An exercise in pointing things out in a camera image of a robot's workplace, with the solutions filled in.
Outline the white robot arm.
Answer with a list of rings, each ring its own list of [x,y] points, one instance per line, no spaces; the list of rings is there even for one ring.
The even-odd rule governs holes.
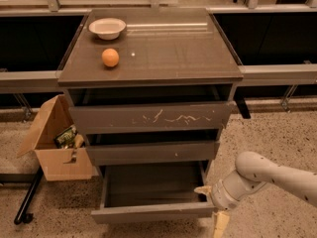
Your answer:
[[[214,185],[194,189],[204,194],[217,209],[212,238],[222,238],[230,220],[230,211],[243,198],[273,184],[317,206],[317,174],[278,165],[256,152],[243,152],[235,160],[235,169]]]

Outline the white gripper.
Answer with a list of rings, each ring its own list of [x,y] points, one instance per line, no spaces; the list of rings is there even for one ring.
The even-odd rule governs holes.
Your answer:
[[[253,181],[242,177],[237,171],[230,172],[212,186],[198,186],[194,191],[211,197],[215,206],[213,238],[222,238],[230,221],[230,213],[247,196],[262,191],[267,187],[263,181]]]

